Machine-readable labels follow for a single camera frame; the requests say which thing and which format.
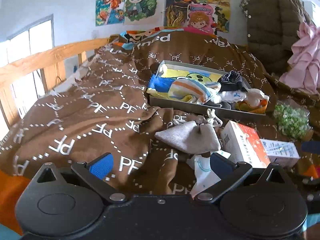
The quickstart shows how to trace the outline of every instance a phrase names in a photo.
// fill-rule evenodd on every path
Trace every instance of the bed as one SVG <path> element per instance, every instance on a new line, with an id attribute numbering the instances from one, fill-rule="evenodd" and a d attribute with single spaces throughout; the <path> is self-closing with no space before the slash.
<path id="1" fill-rule="evenodd" d="M 85 51 L 92 49 L 97 54 L 88 61 Z M 73 55 L 78 55 L 83 65 L 65 81 L 63 60 Z M 261 138 L 290 140 L 277 131 L 272 112 L 277 96 L 292 97 L 301 104 L 302 95 L 269 75 L 246 47 L 230 44 L 221 37 L 185 28 L 155 28 L 55 47 L 0 69 L 1 110 L 10 126 L 0 146 L 0 183 L 12 184 L 12 175 L 20 183 L 15 182 L 19 186 L 3 195 L 4 199 L 14 196 L 12 214 L 15 200 L 43 163 L 69 167 L 74 162 L 89 163 L 106 152 L 112 155 L 113 168 L 103 180 L 112 187 L 159 195 L 186 194 L 192 189 L 194 171 L 173 153 L 180 158 L 185 154 L 154 137 L 155 132 L 170 127 L 172 119 L 197 119 L 193 113 L 148 105 L 146 87 L 162 60 L 226 72 L 236 70 L 270 100 L 264 121 L 235 121 L 255 128 Z M 9 86 L 38 68 L 42 68 L 47 94 L 19 120 Z M 319 99 L 303 100 L 317 136 Z M 301 151 L 300 156 L 292 172 L 316 177 L 319 157 Z M 19 230 L 14 220 L 8 223 L 8 217 L 0 218 L 0 223 Z"/>

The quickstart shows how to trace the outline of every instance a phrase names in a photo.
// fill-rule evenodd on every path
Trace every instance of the green cartoon face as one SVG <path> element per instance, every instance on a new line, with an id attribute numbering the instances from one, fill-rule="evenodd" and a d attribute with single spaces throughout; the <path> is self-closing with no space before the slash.
<path id="1" fill-rule="evenodd" d="M 199 73 L 190 73 L 190 74 L 188 74 L 187 78 L 197 80 L 197 81 L 201 82 L 202 84 L 205 84 L 206 82 L 212 81 L 210 78 L 203 76 Z"/>

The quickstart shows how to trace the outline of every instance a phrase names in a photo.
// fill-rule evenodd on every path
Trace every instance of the jacket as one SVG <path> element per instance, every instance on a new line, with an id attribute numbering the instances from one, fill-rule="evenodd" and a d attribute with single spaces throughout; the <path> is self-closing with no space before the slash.
<path id="1" fill-rule="evenodd" d="M 247 16 L 248 47 L 271 74 L 288 69 L 291 46 L 301 22 L 313 24 L 300 0 L 242 0 Z"/>

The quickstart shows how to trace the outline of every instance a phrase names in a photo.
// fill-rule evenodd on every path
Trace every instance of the window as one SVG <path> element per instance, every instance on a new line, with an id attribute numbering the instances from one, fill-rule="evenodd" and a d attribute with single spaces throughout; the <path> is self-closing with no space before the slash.
<path id="1" fill-rule="evenodd" d="M 52 20 L 53 16 L 39 20 L 9 37 L 7 41 L 0 43 L 0 67 L 32 54 L 52 49 Z M 11 89 L 20 117 L 23 118 L 31 106 L 44 95 L 40 70 L 16 80 Z M 4 121 L 4 118 L 0 113 L 0 139 L 8 132 L 7 125 L 2 125 L 2 120 Z"/>

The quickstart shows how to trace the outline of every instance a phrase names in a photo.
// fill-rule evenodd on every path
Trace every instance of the pink poster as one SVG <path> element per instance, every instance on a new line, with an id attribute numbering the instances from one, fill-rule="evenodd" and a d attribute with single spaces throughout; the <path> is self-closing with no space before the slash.
<path id="1" fill-rule="evenodd" d="M 217 4 L 191 3 L 188 5 L 187 23 L 188 27 L 217 34 L 218 16 L 215 14 Z"/>

